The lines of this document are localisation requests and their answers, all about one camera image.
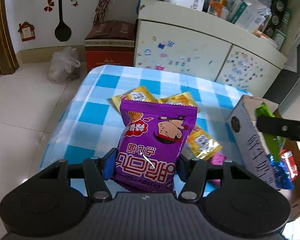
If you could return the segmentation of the green snack bag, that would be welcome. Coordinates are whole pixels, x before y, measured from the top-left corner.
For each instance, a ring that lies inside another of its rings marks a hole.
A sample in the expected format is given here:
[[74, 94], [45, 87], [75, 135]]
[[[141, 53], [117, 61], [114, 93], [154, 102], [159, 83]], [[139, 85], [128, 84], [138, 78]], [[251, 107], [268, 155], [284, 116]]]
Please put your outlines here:
[[265, 102], [255, 109], [256, 127], [263, 134], [266, 146], [276, 163], [280, 162], [280, 152], [283, 150], [285, 138], [280, 135], [279, 119]]

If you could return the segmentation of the pink snack packet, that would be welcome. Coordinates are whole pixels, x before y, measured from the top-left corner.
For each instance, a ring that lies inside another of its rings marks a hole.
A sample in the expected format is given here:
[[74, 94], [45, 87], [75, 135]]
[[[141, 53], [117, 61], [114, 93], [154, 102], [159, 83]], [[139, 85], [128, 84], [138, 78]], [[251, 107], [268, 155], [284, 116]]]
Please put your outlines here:
[[[226, 156], [217, 152], [207, 162], [210, 165], [222, 165], [223, 161], [225, 161], [226, 159]], [[210, 182], [213, 183], [213, 185], [219, 186], [221, 181], [219, 179], [214, 179]]]

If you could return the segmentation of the purple snack bag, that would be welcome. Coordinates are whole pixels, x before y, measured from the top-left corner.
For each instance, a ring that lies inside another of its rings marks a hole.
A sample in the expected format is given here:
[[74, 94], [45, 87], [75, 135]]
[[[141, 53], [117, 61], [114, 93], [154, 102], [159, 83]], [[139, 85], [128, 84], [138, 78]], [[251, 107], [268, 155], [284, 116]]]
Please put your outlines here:
[[135, 189], [166, 193], [174, 190], [176, 162], [197, 120], [197, 108], [122, 100], [125, 126], [112, 179]]

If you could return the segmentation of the red orange snack bag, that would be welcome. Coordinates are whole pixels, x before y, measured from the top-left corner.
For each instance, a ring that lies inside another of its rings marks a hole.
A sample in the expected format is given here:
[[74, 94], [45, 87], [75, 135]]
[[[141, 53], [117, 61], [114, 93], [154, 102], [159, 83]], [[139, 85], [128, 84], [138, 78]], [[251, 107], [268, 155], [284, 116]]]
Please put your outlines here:
[[298, 176], [298, 168], [295, 163], [292, 151], [283, 149], [280, 152], [281, 159], [285, 162], [288, 172], [290, 174], [291, 181], [294, 181]]

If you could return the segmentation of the yellow snack packet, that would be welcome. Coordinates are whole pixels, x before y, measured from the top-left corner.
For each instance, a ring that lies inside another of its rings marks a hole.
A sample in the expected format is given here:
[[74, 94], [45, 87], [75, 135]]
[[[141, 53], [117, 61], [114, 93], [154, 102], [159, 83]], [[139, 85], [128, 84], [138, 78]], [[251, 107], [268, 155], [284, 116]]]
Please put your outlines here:
[[144, 86], [137, 87], [131, 90], [130, 92], [122, 95], [113, 96], [111, 98], [111, 101], [118, 112], [120, 111], [120, 105], [122, 100], [157, 102], [157, 99]]
[[193, 106], [197, 108], [198, 113], [200, 112], [200, 108], [196, 104], [190, 92], [183, 92], [181, 94], [158, 99], [158, 103], [165, 103], [169, 105]]
[[190, 133], [187, 144], [192, 155], [203, 160], [209, 160], [223, 148], [217, 140], [213, 139], [197, 124]]

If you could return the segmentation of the blue checkered tablecloth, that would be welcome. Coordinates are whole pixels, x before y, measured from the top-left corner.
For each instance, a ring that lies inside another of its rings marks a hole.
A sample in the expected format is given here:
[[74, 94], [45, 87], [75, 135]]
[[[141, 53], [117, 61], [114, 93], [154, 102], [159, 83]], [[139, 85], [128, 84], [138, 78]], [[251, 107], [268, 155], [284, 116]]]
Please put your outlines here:
[[117, 152], [102, 171], [118, 191], [171, 192], [178, 158], [202, 129], [199, 146], [220, 144], [235, 162], [242, 157], [226, 119], [244, 92], [199, 77], [105, 65], [87, 74], [63, 112], [41, 168], [59, 159], [80, 164]]

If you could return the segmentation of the cardboard box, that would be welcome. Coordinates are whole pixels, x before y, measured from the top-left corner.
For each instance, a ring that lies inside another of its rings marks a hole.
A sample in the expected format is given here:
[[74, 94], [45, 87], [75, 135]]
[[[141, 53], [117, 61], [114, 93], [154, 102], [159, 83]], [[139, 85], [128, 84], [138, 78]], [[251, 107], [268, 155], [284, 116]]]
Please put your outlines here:
[[279, 186], [274, 168], [270, 164], [272, 155], [264, 134], [257, 130], [256, 109], [265, 104], [275, 117], [280, 117], [278, 104], [267, 99], [243, 95], [234, 107], [227, 122], [235, 137], [237, 147], [246, 169], [262, 181], [279, 190], [292, 207], [291, 220], [300, 217], [300, 150], [296, 142], [285, 139], [280, 145], [291, 153], [298, 174], [292, 179], [293, 189]]

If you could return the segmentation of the blue foil snack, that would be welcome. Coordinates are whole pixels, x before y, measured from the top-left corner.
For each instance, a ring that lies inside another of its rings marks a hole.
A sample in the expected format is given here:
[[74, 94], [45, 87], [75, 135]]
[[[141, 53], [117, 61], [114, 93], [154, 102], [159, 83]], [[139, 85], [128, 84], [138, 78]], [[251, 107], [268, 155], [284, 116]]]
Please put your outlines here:
[[274, 172], [276, 188], [278, 190], [293, 190], [294, 184], [286, 163], [282, 159], [275, 161], [271, 154], [267, 155], [267, 158]]

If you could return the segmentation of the green white carton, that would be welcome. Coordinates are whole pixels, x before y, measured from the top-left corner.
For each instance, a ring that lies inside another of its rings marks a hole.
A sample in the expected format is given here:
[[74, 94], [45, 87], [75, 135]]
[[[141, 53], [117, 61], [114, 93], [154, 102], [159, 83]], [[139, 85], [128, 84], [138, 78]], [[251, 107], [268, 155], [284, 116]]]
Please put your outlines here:
[[290, 9], [286, 9], [281, 23], [275, 29], [273, 40], [277, 44], [277, 50], [280, 50], [287, 36], [287, 29], [290, 20]]

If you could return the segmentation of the clear plastic bag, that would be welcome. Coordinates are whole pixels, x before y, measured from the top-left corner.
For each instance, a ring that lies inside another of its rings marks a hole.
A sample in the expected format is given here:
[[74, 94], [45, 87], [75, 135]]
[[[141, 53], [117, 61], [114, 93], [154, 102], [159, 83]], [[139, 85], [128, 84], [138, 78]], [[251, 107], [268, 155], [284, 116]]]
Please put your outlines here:
[[51, 83], [65, 83], [78, 79], [81, 75], [81, 62], [76, 48], [66, 47], [53, 53], [47, 79]]

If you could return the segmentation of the white barcode box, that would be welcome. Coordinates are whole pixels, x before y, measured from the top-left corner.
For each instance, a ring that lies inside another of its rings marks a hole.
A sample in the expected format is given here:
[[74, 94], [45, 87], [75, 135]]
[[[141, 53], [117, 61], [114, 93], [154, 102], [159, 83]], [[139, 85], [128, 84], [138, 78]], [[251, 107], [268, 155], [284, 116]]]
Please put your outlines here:
[[267, 8], [258, 0], [235, 0], [227, 21], [253, 33], [266, 20]]

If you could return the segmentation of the red cardboard carton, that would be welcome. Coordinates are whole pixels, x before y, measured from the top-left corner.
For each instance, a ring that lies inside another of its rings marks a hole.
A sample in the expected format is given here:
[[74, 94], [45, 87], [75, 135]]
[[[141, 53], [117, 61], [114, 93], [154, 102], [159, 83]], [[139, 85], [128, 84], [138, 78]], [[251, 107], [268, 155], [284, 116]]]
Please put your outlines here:
[[96, 23], [84, 39], [87, 72], [105, 64], [132, 66], [135, 24], [125, 21]]

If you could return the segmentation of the cream cabinet with stickers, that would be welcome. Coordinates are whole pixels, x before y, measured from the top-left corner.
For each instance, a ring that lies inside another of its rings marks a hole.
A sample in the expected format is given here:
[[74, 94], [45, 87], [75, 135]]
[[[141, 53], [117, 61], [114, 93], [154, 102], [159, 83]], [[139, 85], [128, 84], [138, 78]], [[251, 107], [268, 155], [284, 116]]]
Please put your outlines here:
[[140, 0], [134, 65], [187, 74], [263, 96], [285, 74], [298, 72], [300, 0], [280, 50], [273, 36], [249, 33], [211, 14], [159, 0]]

